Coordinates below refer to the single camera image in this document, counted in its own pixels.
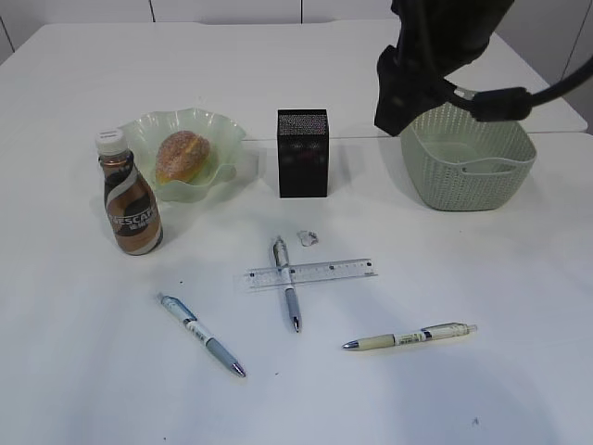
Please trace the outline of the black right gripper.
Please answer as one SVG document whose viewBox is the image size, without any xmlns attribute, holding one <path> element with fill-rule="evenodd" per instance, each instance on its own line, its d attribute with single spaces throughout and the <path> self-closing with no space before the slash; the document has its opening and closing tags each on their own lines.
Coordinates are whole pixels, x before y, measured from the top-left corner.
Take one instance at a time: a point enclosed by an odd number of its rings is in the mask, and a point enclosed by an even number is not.
<svg viewBox="0 0 593 445">
<path fill-rule="evenodd" d="M 395 46 L 376 66 L 379 94 L 374 125 L 398 136 L 424 112 L 450 104 L 475 112 L 447 77 L 483 55 L 511 1 L 394 1 L 400 20 Z"/>
</svg>

